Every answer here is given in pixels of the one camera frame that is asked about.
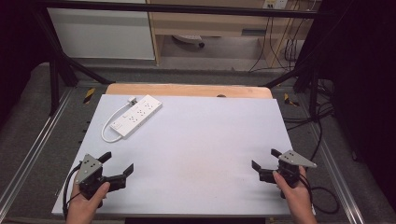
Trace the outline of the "black metal frame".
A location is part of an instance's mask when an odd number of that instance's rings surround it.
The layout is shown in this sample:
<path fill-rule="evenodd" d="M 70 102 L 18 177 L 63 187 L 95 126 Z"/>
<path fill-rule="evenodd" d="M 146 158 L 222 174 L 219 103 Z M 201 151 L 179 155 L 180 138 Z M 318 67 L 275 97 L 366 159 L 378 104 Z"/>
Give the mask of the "black metal frame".
<path fill-rule="evenodd" d="M 99 1 L 71 1 L 71 0 L 35 0 L 32 3 L 31 11 L 45 34 L 49 45 L 50 59 L 50 89 L 51 89 L 51 115 L 60 106 L 59 81 L 61 77 L 67 86 L 75 87 L 78 79 L 71 69 L 75 67 L 86 76 L 97 80 L 101 84 L 112 84 L 82 64 L 71 59 L 64 53 L 56 32 L 52 27 L 52 22 L 44 19 L 43 13 L 47 8 L 67 8 L 67 9 L 88 9 L 88 10 L 110 10 L 110 11 L 133 11 L 133 12 L 155 12 L 155 13 L 184 13 L 184 14 L 208 14 L 227 15 L 245 17 L 267 17 L 267 18 L 294 18 L 294 19 L 327 19 L 332 14 L 330 12 L 318 11 L 297 11 L 285 9 L 259 9 L 246 7 L 212 7 L 212 6 L 192 6 L 192 5 L 168 5 L 168 4 L 138 4 L 138 3 L 117 3 Z"/>

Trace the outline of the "aluminium floor rail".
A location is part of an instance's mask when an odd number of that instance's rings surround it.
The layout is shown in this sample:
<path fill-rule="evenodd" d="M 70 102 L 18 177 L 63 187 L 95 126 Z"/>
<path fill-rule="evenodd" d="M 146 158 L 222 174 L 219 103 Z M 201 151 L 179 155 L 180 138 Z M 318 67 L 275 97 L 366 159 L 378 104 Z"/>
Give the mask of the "aluminium floor rail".
<path fill-rule="evenodd" d="M 46 118 L 45 124 L 40 128 L 35 141 L 29 146 L 29 150 L 25 153 L 18 170 L 12 176 L 5 190 L 0 194 L 0 223 L 5 219 L 9 208 L 18 196 L 27 176 L 35 165 L 43 147 L 46 145 L 51 132 L 64 112 L 73 91 L 73 88 L 67 88 L 64 91 L 59 101 L 59 107 L 54 111 L 53 115 L 49 115 Z"/>
<path fill-rule="evenodd" d="M 350 224 L 365 224 L 361 210 L 357 206 L 354 197 L 349 189 L 344 176 L 337 165 L 330 148 L 324 137 L 320 137 L 321 131 L 317 123 L 311 123 L 310 128 L 313 135 L 319 140 L 318 153 L 320 154 L 323 163 L 329 173 L 332 184 L 335 188 L 336 194 L 343 206 L 346 216 Z"/>

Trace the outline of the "white cabinet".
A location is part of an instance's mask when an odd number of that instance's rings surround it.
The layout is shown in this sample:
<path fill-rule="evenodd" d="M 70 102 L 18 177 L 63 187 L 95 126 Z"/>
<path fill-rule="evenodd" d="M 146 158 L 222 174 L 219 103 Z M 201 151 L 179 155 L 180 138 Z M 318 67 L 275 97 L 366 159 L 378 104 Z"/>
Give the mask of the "white cabinet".
<path fill-rule="evenodd" d="M 79 59 L 154 60 L 147 12 L 48 9 L 63 51 Z"/>

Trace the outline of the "white power strip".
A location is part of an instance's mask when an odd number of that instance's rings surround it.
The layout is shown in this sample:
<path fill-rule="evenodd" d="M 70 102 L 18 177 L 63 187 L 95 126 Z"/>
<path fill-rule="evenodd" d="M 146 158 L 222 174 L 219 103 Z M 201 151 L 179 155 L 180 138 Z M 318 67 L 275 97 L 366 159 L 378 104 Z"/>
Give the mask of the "white power strip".
<path fill-rule="evenodd" d="M 162 102 L 150 95 L 146 95 L 115 119 L 110 124 L 110 128 L 122 138 L 127 138 L 145 124 L 162 106 Z"/>

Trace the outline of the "person's left hand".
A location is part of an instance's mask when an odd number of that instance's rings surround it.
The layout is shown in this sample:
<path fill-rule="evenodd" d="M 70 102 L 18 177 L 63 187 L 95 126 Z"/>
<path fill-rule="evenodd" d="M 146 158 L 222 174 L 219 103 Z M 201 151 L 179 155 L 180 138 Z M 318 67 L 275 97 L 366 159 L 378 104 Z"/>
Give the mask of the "person's left hand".
<path fill-rule="evenodd" d="M 87 200 L 80 194 L 79 186 L 74 185 L 71 193 L 72 200 L 69 203 L 66 220 L 80 219 L 93 221 L 99 203 L 106 197 L 109 187 L 110 184 L 108 182 L 104 183 L 95 194 Z"/>

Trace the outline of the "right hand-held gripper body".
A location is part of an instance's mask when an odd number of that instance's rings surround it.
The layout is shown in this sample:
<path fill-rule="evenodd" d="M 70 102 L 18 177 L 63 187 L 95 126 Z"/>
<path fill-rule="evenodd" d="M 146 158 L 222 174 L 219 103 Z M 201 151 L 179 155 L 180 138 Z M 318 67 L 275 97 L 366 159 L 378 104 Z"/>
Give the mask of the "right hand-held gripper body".
<path fill-rule="evenodd" d="M 317 168 L 317 165 L 294 150 L 281 153 L 277 159 L 278 166 L 276 170 L 262 169 L 262 172 L 260 174 L 258 173 L 260 181 L 275 184 L 273 171 L 279 172 L 292 188 L 295 188 L 298 183 L 302 183 L 307 188 L 310 200 L 312 200 L 309 182 L 306 177 L 303 177 L 299 167 Z"/>

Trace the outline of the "person's right hand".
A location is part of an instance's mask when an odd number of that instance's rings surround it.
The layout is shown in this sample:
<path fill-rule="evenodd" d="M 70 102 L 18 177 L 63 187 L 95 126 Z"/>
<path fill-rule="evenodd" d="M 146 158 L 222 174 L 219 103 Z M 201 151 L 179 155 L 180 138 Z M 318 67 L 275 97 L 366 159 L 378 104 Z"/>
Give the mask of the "person's right hand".
<path fill-rule="evenodd" d="M 289 186 L 284 177 L 273 171 L 276 184 L 284 193 L 290 213 L 294 217 L 308 217 L 312 215 L 312 205 L 307 188 L 299 183 L 295 188 Z"/>

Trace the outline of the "white wall outlet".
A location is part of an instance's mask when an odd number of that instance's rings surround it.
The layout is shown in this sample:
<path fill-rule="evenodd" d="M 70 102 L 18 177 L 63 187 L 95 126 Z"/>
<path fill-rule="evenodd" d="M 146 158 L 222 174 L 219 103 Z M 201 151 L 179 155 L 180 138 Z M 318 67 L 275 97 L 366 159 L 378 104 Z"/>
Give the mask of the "white wall outlet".
<path fill-rule="evenodd" d="M 287 3 L 288 0 L 264 0 L 262 7 L 268 9 L 284 9 Z"/>

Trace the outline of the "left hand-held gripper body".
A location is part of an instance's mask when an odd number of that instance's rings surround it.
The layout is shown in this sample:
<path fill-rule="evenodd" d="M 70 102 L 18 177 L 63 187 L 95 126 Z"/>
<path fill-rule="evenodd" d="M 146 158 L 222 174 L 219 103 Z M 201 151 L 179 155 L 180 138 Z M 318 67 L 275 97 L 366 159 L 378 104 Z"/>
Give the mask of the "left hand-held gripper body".
<path fill-rule="evenodd" d="M 110 184 L 109 192 L 126 188 L 126 179 L 123 178 L 123 174 L 103 176 L 103 163 L 92 155 L 86 154 L 80 163 L 75 180 L 80 193 L 89 200 L 106 182 Z"/>

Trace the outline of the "wooden table board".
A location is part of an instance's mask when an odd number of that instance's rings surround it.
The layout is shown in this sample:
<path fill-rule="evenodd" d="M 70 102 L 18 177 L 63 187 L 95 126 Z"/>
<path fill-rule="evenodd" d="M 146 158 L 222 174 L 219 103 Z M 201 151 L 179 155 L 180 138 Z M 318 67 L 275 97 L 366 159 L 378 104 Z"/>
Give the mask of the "wooden table board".
<path fill-rule="evenodd" d="M 107 87 L 106 94 L 203 97 L 218 97 L 222 95 L 228 98 L 273 98 L 273 94 L 268 88 L 236 85 L 113 83 Z"/>

